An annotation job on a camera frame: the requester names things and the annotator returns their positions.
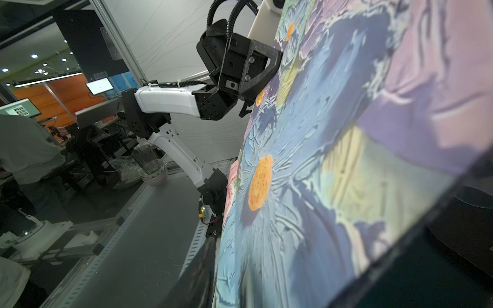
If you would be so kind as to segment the person in grey shirt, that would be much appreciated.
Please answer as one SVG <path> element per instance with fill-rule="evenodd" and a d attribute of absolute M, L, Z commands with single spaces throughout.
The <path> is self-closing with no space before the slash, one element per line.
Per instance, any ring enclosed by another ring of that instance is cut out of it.
<path fill-rule="evenodd" d="M 1 115 L 1 167 L 13 174 L 40 220 L 56 223 L 69 219 L 62 178 L 43 179 L 65 162 L 60 146 L 50 141 L 50 134 L 36 120 Z"/>

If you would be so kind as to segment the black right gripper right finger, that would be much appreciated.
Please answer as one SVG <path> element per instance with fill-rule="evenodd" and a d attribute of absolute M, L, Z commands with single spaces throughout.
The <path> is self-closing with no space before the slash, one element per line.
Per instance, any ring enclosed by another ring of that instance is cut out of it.
<path fill-rule="evenodd" d="M 354 282 L 342 290 L 328 307 L 356 307 L 363 297 L 394 266 L 396 260 L 410 249 L 410 245 L 415 241 L 417 236 L 424 232 L 424 228 L 450 206 L 452 197 L 459 190 L 460 186 L 464 184 L 466 178 L 480 169 L 491 155 L 492 148 L 489 148 L 484 154 L 476 159 L 471 166 L 467 168 L 467 171 L 450 184 L 438 199 L 432 203 L 432 207 L 428 209 L 398 241 L 391 245 L 386 253 L 384 253 L 376 262 L 372 263 Z"/>

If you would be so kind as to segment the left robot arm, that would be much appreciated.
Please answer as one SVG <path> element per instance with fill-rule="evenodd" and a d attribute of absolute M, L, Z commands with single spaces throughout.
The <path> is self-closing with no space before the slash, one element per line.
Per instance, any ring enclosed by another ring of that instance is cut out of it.
<path fill-rule="evenodd" d="M 200 193 L 201 216 L 206 209 L 216 216 L 224 213 L 228 180 L 185 143 L 173 126 L 172 114 L 218 121 L 242 100 L 240 116 L 245 116 L 282 60 L 273 40 L 283 1 L 263 1 L 260 5 L 238 1 L 227 19 L 216 21 L 219 6 L 219 1 L 212 3 L 205 32 L 196 46 L 210 82 L 153 80 L 122 94 L 131 131 L 161 149 L 192 180 Z"/>

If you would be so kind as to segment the floral print paper bag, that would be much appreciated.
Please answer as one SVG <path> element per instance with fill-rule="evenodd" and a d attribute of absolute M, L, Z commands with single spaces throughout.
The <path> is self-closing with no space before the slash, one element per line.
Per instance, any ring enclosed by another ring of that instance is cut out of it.
<path fill-rule="evenodd" d="M 492 148 L 491 1 L 286 1 L 214 307 L 328 307 Z"/>

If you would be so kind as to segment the green felt table mat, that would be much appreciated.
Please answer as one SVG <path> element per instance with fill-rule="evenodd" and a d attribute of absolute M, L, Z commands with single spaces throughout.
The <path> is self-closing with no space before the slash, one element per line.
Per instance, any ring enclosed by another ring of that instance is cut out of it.
<path fill-rule="evenodd" d="M 359 307 L 492 307 L 492 277 L 439 240 L 460 234 L 491 239 L 492 222 L 473 227 L 435 220 Z"/>

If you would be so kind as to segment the stacked bowls outside cell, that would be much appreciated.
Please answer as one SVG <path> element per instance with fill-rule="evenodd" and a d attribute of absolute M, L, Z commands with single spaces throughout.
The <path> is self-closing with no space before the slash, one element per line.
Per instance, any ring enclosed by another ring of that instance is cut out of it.
<path fill-rule="evenodd" d="M 168 179 L 168 169 L 150 145 L 136 146 L 131 155 L 139 166 L 138 173 L 143 182 L 152 187 L 164 185 Z"/>

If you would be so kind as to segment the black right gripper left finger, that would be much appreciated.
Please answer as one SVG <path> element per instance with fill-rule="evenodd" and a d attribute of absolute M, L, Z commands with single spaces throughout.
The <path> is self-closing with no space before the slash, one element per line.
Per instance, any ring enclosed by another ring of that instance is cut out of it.
<path fill-rule="evenodd" d="M 208 238 L 158 307 L 200 307 L 213 305 L 216 266 L 215 237 Z"/>

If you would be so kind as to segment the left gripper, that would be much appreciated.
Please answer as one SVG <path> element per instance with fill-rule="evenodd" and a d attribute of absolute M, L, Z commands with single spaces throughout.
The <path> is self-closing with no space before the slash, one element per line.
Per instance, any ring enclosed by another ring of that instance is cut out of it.
<path fill-rule="evenodd" d="M 233 33 L 227 21 L 207 27 L 196 46 L 213 82 L 196 91 L 201 118 L 222 118 L 243 101 L 239 116 L 251 113 L 256 98 L 281 66 L 282 51 Z"/>

